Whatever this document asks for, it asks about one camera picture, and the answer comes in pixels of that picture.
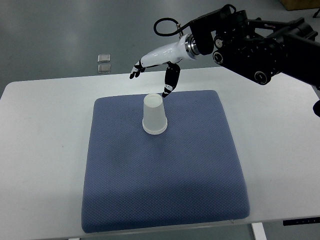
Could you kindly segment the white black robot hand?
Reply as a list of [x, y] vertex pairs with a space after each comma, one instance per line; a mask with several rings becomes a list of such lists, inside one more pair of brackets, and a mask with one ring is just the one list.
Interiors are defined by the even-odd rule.
[[182, 60], [196, 60], [200, 54], [192, 34], [184, 35], [178, 42], [159, 47], [144, 55], [132, 68], [129, 78], [137, 78], [147, 68], [167, 64], [162, 97], [166, 98], [178, 85]]

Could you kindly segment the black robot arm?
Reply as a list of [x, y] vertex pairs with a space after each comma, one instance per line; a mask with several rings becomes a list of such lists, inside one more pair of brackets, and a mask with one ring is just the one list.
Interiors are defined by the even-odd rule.
[[188, 23], [199, 54], [259, 85], [284, 73], [320, 87], [318, 33], [298, 18], [290, 22], [248, 19], [231, 4]]

